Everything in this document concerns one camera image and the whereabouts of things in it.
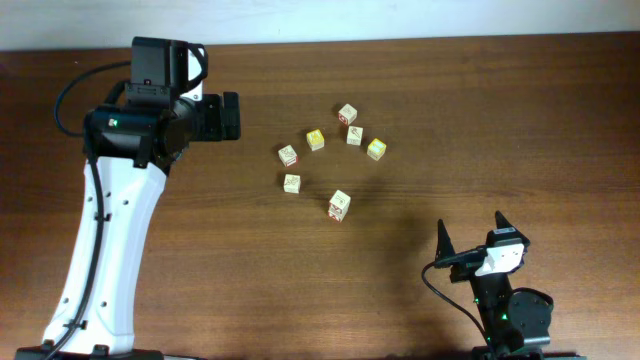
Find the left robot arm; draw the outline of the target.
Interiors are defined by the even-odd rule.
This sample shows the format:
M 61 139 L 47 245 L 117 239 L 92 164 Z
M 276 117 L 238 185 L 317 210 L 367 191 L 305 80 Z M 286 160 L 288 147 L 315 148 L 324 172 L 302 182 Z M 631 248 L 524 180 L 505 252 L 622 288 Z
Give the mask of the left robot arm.
M 239 96 L 206 94 L 204 45 L 136 37 L 131 75 L 89 111 L 81 221 L 64 290 L 40 345 L 18 359 L 157 359 L 134 346 L 134 302 L 150 220 L 193 142 L 241 136 Z

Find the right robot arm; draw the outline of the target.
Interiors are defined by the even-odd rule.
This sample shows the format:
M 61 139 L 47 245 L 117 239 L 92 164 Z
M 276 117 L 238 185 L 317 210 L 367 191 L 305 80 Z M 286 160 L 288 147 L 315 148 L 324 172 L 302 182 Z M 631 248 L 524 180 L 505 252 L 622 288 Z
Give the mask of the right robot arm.
M 457 252 L 444 221 L 439 220 L 435 259 L 421 272 L 424 284 L 478 328 L 485 344 L 472 349 L 473 359 L 578 359 L 576 353 L 543 351 L 551 343 L 554 300 L 532 288 L 511 286 L 509 276 L 524 265 L 530 240 L 501 212 L 495 213 L 495 221 L 496 228 L 487 233 L 484 244 Z M 432 268 L 448 269 L 452 283 L 471 285 L 478 317 L 427 280 Z

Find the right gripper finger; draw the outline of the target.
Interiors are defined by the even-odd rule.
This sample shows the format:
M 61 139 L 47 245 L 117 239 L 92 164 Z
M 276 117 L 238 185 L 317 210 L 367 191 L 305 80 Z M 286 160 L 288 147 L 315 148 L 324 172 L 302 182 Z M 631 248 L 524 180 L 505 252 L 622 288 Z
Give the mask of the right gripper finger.
M 436 260 L 445 260 L 456 254 L 451 238 L 448 234 L 444 221 L 439 219 L 437 222 L 437 248 Z
M 495 233 L 513 233 L 517 229 L 506 219 L 506 217 L 500 212 L 495 212 L 496 229 Z

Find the wooden block leaf drawing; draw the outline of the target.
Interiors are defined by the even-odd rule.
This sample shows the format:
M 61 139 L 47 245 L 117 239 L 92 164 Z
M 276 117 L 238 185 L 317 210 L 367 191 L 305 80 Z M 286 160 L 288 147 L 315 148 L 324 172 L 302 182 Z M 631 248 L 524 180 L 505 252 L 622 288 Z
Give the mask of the wooden block leaf drawing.
M 335 208 L 333 206 L 330 206 L 328 209 L 328 215 L 330 218 L 338 222 L 342 222 L 345 217 L 345 212 L 340 208 Z

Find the wooden block letter drawing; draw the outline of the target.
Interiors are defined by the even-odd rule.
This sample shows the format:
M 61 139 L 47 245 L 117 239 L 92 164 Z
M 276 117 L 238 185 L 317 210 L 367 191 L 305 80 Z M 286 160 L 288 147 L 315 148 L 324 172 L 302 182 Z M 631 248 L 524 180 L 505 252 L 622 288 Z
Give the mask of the wooden block letter drawing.
M 329 210 L 337 214 L 345 214 L 351 203 L 351 197 L 337 190 L 329 200 Z

